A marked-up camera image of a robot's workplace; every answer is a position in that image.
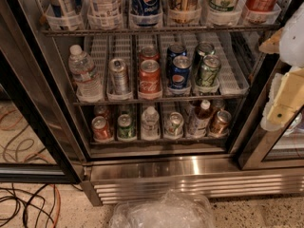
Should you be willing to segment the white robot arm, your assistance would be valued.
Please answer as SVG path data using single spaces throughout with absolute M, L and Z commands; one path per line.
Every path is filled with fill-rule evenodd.
M 260 122 L 264 130 L 277 131 L 304 105 L 304 3 L 259 50 L 276 53 L 282 63 L 291 66 L 287 73 L 277 73 L 272 80 Z

